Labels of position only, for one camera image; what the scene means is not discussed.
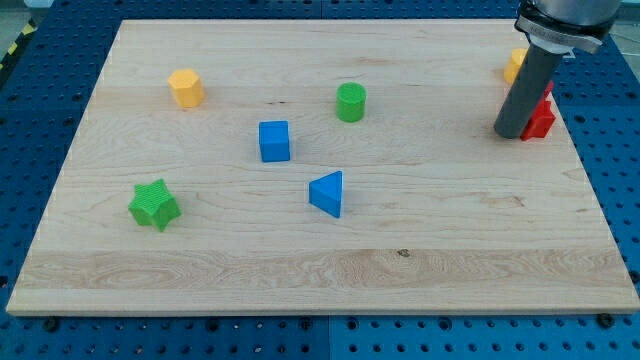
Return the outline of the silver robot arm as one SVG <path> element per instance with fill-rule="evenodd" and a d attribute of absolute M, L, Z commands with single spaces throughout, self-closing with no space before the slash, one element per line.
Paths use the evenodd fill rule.
<path fill-rule="evenodd" d="M 514 27 L 552 54 L 595 54 L 615 22 L 620 0 L 525 0 Z"/>

